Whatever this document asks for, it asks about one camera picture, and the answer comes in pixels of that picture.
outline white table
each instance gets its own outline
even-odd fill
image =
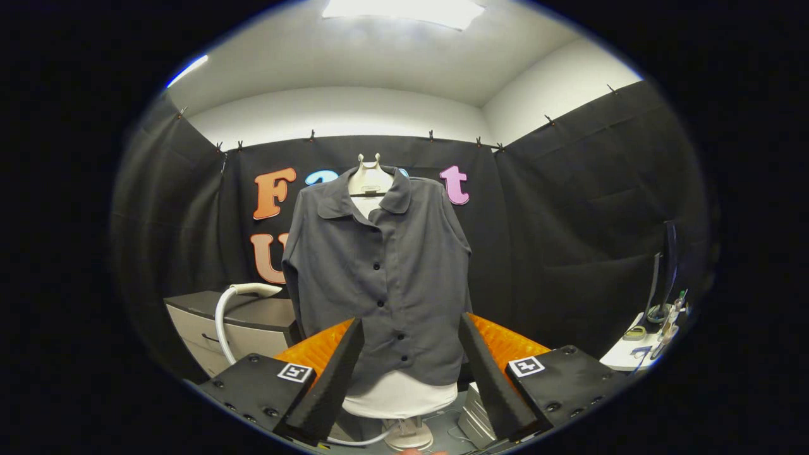
[[[639,313],[632,324],[627,327],[627,330],[637,325],[638,322],[641,321],[642,317],[643,313]],[[659,332],[655,332],[653,334],[647,333],[643,339],[637,341],[626,341],[624,339],[620,339],[607,354],[604,354],[604,357],[601,358],[600,362],[619,372],[631,372],[635,368],[637,368],[638,371],[645,370],[660,359],[660,356],[658,356],[657,359],[651,359],[654,349],[660,344],[658,341],[658,333]],[[639,368],[637,365],[641,363],[643,354],[637,354],[636,358],[635,355],[632,354],[632,350],[644,346],[651,346],[651,351],[649,351],[649,354],[646,354],[646,357],[643,358],[643,364],[641,364]]]

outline ceiling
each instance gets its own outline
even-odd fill
[[[168,90],[187,116],[271,91],[376,87],[482,107],[545,55],[581,37],[531,6],[476,0],[463,31],[394,18],[323,19],[328,0],[290,2],[221,40]]]

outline black curtain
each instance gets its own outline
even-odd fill
[[[208,376],[186,350],[163,298],[226,284],[217,248],[224,156],[167,96],[129,132],[110,218],[115,285],[153,359],[172,374]]]
[[[473,142],[396,136],[343,136],[293,139],[271,142],[241,151],[229,151],[222,187],[220,245],[226,258],[228,279],[233,283],[263,279],[256,268],[256,255],[250,238],[270,234],[270,259],[274,270],[281,270],[283,245],[277,241],[289,232],[295,198],[307,186],[307,176],[318,171],[337,175],[358,165],[357,155],[365,161],[380,153],[381,163],[403,168],[408,175],[439,182],[440,173],[458,166],[466,174],[462,190],[469,195],[463,205],[453,205],[455,214],[472,247],[469,265],[469,291],[475,313],[503,325],[512,325],[511,313],[511,242],[508,238],[506,208],[497,166],[489,147]],[[276,202],[280,213],[255,220],[259,175],[294,169],[295,178],[285,181],[287,195]],[[287,296],[286,289],[278,295]]]
[[[675,290],[700,297],[708,248],[697,154],[647,82],[554,119],[493,155],[472,142],[395,136],[295,139],[220,153],[167,96],[130,134],[112,205],[112,251],[128,314],[155,360],[191,381],[207,376],[183,346],[163,298],[262,282],[250,237],[289,230],[294,200],[316,171],[337,174],[379,152],[410,176],[443,181],[458,166],[469,202],[453,206],[472,246],[469,286],[480,316],[548,347],[600,357],[641,312],[663,221],[675,220]],[[257,176],[293,168],[281,212],[254,220]],[[286,290],[280,295],[286,297]]]
[[[687,134],[646,81],[553,119],[497,154],[514,271],[512,327],[599,358],[646,306],[666,220],[680,264],[672,293],[702,292],[705,180]]]

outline orange foam padding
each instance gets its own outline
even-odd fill
[[[328,364],[328,361],[332,358],[334,350],[337,349],[337,345],[340,344],[343,335],[345,335],[346,330],[348,330],[353,321],[354,319],[351,318],[348,321],[322,330],[273,358],[290,364],[314,368],[317,373],[315,381],[311,383],[312,387],[314,387],[323,375],[326,364]]]
[[[492,321],[488,321],[482,317],[467,313],[469,318],[477,327],[477,331],[481,334],[483,341],[489,348],[489,353],[492,355],[494,362],[498,365],[500,372],[506,377],[506,380],[514,386],[511,378],[506,374],[506,367],[511,360],[525,359],[526,357],[533,357],[534,355],[542,355],[551,350],[542,346],[538,342],[525,338],[516,332],[508,330],[502,325],[497,325]]]

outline white hose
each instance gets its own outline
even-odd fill
[[[391,425],[390,428],[385,430],[384,433],[382,433],[379,436],[376,436],[374,439],[369,439],[369,440],[348,441],[348,440],[338,440],[338,439],[334,439],[332,437],[328,437],[328,438],[326,438],[326,440],[328,442],[332,443],[332,444],[351,445],[351,446],[354,446],[354,447],[358,447],[358,446],[362,446],[362,445],[371,445],[371,444],[374,444],[375,442],[380,442],[381,440],[385,439],[386,437],[388,437],[389,434],[393,433],[393,430],[396,430],[398,427],[399,427],[399,425],[393,424],[393,425]]]
[[[281,288],[277,286],[270,286],[263,283],[244,283],[244,284],[231,284],[221,297],[219,302],[216,303],[216,313],[214,314],[214,322],[216,322],[216,335],[219,338],[219,346],[227,358],[229,364],[235,364],[236,359],[231,353],[231,347],[227,345],[227,338],[225,337],[225,307],[227,306],[228,299],[237,294],[256,293],[262,297],[270,297],[281,292]]]

